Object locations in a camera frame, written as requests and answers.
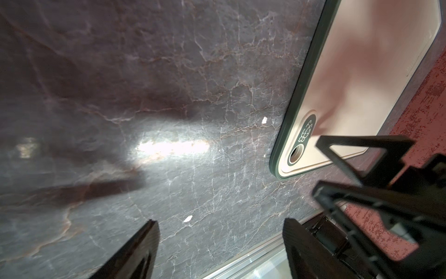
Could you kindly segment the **beige cutting board green rim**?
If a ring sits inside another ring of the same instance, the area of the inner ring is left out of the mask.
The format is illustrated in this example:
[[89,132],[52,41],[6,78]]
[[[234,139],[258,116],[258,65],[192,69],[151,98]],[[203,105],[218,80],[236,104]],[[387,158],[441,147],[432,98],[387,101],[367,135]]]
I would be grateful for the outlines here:
[[446,26],[444,1],[326,1],[269,159],[284,180],[331,164],[322,136],[375,136]]

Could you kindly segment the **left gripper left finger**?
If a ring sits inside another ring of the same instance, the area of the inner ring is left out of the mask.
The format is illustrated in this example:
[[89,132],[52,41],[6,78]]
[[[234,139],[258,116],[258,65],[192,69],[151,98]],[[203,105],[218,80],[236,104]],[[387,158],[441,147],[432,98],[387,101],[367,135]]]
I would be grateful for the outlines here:
[[159,224],[145,223],[90,279],[149,279],[160,241]]

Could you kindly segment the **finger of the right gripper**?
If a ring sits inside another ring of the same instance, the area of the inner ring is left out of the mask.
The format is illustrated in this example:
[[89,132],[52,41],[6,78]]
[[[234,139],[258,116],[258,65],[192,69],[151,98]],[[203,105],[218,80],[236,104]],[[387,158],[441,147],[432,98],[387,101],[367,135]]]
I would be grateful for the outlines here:
[[[313,198],[335,219],[348,240],[385,279],[443,279],[446,276],[446,205],[422,196],[385,189],[320,181]],[[418,249],[400,261],[389,258],[338,206],[337,201],[370,208],[418,232]]]
[[[316,147],[356,186],[387,187],[405,166],[403,156],[415,144],[406,136],[321,136]],[[365,148],[363,154],[344,158],[333,146]]]

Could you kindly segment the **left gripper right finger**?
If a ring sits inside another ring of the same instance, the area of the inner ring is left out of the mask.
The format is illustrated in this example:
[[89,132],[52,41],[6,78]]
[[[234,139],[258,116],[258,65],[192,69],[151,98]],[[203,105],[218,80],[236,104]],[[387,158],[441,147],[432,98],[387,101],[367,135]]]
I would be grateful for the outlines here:
[[282,238],[293,279],[350,279],[352,272],[297,220],[286,218]]

